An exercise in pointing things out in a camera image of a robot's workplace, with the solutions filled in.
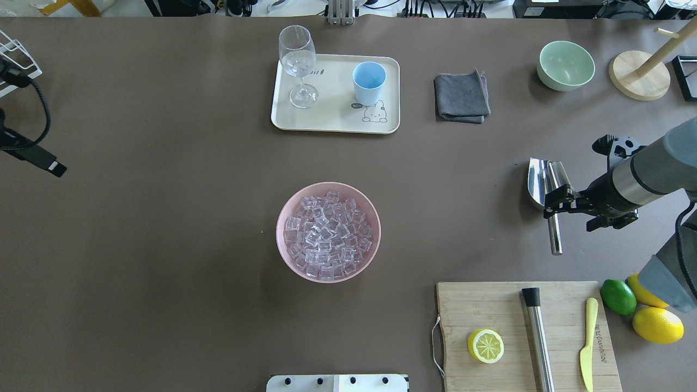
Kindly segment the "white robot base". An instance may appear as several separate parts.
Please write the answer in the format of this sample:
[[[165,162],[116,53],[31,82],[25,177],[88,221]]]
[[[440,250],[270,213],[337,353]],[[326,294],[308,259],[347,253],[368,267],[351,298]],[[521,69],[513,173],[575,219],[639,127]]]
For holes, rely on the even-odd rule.
[[[409,391],[408,375],[398,373],[274,375],[266,391]]]

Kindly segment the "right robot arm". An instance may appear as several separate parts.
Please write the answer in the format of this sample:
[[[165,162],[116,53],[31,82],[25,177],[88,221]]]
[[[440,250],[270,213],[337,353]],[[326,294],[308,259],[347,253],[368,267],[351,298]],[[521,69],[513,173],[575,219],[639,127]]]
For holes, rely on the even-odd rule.
[[[584,213],[587,231],[621,229],[638,219],[638,208],[683,189],[689,206],[676,218],[674,233],[638,273],[638,282],[675,310],[695,309],[695,119],[673,127],[650,145],[632,137],[600,137],[593,151],[607,157],[607,172],[577,192],[564,184],[545,196],[543,216]]]

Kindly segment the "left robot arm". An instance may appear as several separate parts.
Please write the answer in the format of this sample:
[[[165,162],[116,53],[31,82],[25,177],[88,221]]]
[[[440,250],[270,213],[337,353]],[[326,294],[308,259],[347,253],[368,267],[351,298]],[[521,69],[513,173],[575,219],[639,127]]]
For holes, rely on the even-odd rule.
[[[17,65],[5,59],[2,59],[1,77],[3,81],[18,88],[25,88],[32,85],[37,92],[46,117],[46,124],[42,134],[40,134],[37,139],[30,140],[22,134],[19,134],[19,132],[5,126],[5,111],[1,109],[1,150],[21,161],[27,161],[46,172],[50,172],[56,177],[63,176],[67,171],[67,167],[59,163],[55,155],[38,145],[38,143],[47,136],[50,130],[51,115],[46,99],[41,89],[38,87],[37,82],[33,81],[32,78],[22,72]]]

